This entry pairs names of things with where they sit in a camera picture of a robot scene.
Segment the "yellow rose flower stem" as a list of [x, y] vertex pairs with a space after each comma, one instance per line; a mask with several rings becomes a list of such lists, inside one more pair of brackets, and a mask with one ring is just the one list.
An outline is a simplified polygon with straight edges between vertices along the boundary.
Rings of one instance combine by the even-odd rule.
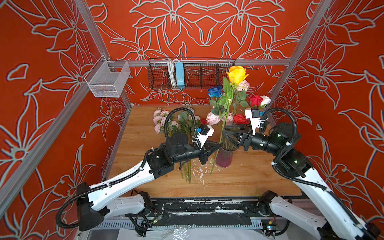
[[[224, 104], [225, 112], [224, 112], [223, 116], [227, 117], [228, 113], [232, 113], [233, 116], [235, 115], [233, 113], [233, 110], [234, 110], [233, 104], [234, 104], [236, 87], [237, 87], [237, 85], [239, 83], [241, 83], [242, 81], [246, 80], [246, 78], [248, 76], [249, 76], [249, 74], [246, 72], [246, 69], [244, 67], [241, 67], [241, 66], [232, 66], [226, 72], [226, 75], [223, 77], [223, 83], [221, 85], [221, 87], [223, 88], [223, 90], [225, 92], [224, 93], [224, 96], [225, 96], [224, 97], [224, 99], [225, 99], [225, 104]], [[221, 131], [224, 131], [225, 126], [227, 126], [226, 125], [226, 121], [224, 121], [224, 122], [220, 121], [217, 125], [221, 126]], [[220, 134], [220, 144], [221, 143], [222, 143], [222, 134]], [[215, 156], [213, 167], [218, 167], [216, 165], [217, 154]]]

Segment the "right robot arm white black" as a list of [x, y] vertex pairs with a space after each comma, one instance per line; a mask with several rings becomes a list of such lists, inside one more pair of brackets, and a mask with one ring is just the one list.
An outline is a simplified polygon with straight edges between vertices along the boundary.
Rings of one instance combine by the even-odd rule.
[[249, 125], [232, 125], [222, 135], [237, 148], [264, 151], [274, 155], [274, 171], [295, 183], [322, 213], [311, 213], [285, 201], [277, 193], [266, 191], [259, 197], [259, 206], [301, 227], [318, 240], [376, 240], [381, 231], [359, 218], [322, 179], [313, 163], [295, 149], [301, 135], [289, 111], [282, 108], [247, 109]]

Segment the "white rose flower stem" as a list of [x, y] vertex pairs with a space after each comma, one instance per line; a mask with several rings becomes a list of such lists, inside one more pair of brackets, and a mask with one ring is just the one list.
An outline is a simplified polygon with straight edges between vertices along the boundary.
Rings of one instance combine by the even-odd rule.
[[271, 102], [271, 99], [267, 96], [252, 96], [249, 100], [251, 107], [263, 108]]

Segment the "pink carnation spray stem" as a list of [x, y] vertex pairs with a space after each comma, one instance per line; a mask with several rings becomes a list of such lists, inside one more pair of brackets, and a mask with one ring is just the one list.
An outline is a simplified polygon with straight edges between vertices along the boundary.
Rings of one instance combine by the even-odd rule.
[[246, 100], [247, 91], [249, 88], [250, 88], [250, 84], [246, 80], [242, 81], [237, 85], [236, 91], [235, 91], [234, 104], [233, 104], [234, 114], [236, 114], [238, 106], [241, 104], [241, 102]]

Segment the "pink peony flower stem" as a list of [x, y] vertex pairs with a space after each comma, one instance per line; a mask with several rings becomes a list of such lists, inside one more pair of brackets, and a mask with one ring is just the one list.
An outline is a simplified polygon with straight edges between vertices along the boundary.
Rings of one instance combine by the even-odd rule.
[[212, 112], [209, 112], [206, 118], [207, 125], [212, 126], [218, 124], [220, 121], [226, 121], [226, 125], [232, 125], [234, 123], [234, 116], [232, 113], [228, 113], [228, 116], [223, 116], [219, 118], [219, 116], [214, 115]]

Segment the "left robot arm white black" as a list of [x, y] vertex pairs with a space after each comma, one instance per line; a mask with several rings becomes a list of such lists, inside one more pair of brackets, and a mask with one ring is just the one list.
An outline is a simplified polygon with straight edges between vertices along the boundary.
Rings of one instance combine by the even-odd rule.
[[116, 202], [117, 198], [174, 171], [176, 164], [182, 167], [193, 159], [199, 159], [204, 165], [220, 148], [219, 143], [208, 139], [213, 135], [214, 129], [204, 124], [197, 127], [194, 113], [187, 108], [172, 110], [166, 117], [165, 124], [168, 124], [173, 114], [180, 111], [187, 112], [192, 117], [194, 132], [191, 138], [185, 133], [169, 136], [165, 132], [165, 142], [158, 148], [146, 151], [143, 160], [131, 169], [99, 184], [79, 185], [76, 195], [59, 208], [56, 215], [57, 226], [62, 229], [78, 228], [83, 232], [97, 227], [105, 218], [121, 215], [124, 211], [138, 214], [151, 203], [145, 193], [121, 204]]

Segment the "blue rose flower stem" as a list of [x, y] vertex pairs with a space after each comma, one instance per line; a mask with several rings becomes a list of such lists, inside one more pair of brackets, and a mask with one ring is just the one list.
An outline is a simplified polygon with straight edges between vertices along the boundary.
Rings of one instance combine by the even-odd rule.
[[221, 86], [208, 89], [208, 95], [210, 97], [210, 104], [212, 107], [212, 113], [215, 116], [222, 117], [225, 112], [225, 99], [224, 90]]

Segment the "red rose flower stem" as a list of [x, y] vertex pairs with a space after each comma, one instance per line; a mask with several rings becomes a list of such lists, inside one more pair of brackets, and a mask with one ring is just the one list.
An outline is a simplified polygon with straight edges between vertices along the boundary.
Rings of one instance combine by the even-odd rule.
[[249, 125], [251, 121], [245, 117], [245, 115], [236, 114], [233, 116], [234, 123], [236, 125]]

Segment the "purple ribbed glass vase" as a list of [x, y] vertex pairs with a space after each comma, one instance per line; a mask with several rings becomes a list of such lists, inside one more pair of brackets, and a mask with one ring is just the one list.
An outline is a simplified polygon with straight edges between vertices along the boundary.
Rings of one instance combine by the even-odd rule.
[[237, 149], [231, 141], [223, 141], [216, 157], [216, 165], [221, 168], [229, 167], [232, 164], [233, 153]]

